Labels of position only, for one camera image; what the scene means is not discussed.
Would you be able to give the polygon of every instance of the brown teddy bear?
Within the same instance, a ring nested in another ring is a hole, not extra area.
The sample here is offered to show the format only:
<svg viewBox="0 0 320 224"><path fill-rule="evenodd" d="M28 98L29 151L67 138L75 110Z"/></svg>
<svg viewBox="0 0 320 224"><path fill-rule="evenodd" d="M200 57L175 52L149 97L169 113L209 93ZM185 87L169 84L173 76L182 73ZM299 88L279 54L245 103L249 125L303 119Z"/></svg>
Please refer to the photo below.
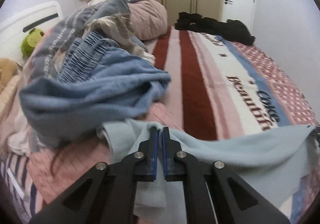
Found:
<svg viewBox="0 0 320 224"><path fill-rule="evenodd" d="M0 93L11 78L17 73L17 63L7 58L0 58Z"/></svg>

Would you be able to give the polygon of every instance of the metal screw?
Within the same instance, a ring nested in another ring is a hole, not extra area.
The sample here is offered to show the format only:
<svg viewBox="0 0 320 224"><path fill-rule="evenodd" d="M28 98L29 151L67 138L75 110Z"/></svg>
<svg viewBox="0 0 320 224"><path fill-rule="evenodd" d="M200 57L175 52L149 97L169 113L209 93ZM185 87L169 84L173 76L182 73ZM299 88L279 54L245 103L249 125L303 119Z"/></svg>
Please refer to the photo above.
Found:
<svg viewBox="0 0 320 224"><path fill-rule="evenodd" d="M215 166L215 168L222 169L225 166L225 164L222 161L216 161L214 163L214 166Z"/></svg>
<svg viewBox="0 0 320 224"><path fill-rule="evenodd" d="M143 152L136 152L136 153L134 153L134 157L137 159L141 159L142 157L144 157L144 153Z"/></svg>
<svg viewBox="0 0 320 224"><path fill-rule="evenodd" d="M186 156L187 156L187 154L184 151L177 152L177 157L179 157L179 158L185 158Z"/></svg>
<svg viewBox="0 0 320 224"><path fill-rule="evenodd" d="M104 162L100 162L100 163L97 163L96 164L96 168L97 168L97 170L104 170L105 168L107 167L107 164L106 163L104 163Z"/></svg>

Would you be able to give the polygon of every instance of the stuffed toy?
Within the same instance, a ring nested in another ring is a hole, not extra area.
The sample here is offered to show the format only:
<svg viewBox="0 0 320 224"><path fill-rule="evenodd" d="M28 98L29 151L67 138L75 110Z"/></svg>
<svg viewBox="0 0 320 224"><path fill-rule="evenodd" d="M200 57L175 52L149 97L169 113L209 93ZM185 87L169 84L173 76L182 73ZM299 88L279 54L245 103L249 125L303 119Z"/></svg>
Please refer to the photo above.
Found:
<svg viewBox="0 0 320 224"><path fill-rule="evenodd" d="M17 63L7 58L0 58L0 93L16 74Z"/></svg>
<svg viewBox="0 0 320 224"><path fill-rule="evenodd" d="M36 45L41 41L43 36L44 32L37 28L34 28L29 32L21 44L21 52L24 58L28 58L32 54Z"/></svg>

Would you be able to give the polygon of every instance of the blue denim garment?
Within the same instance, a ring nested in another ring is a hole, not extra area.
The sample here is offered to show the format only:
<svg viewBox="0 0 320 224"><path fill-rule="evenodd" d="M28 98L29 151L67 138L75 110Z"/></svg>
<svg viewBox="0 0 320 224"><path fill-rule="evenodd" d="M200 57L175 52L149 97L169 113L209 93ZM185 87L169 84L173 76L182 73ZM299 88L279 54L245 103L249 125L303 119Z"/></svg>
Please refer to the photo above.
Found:
<svg viewBox="0 0 320 224"><path fill-rule="evenodd" d="M103 122L145 114L169 82L168 73L91 32L75 39L56 79L20 91L20 104L39 139L56 148Z"/></svg>

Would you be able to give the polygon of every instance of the black garment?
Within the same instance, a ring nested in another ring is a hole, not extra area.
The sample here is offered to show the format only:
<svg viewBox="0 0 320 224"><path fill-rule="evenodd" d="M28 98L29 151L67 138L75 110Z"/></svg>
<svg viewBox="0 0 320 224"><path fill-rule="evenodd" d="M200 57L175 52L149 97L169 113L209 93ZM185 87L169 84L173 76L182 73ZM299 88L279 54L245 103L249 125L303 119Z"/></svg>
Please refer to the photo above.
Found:
<svg viewBox="0 0 320 224"><path fill-rule="evenodd" d="M239 20L228 19L224 23L209 17L202 18L200 14L179 13L179 19L174 27L176 30L221 35L227 41L237 41L245 45L252 45L256 39Z"/></svg>

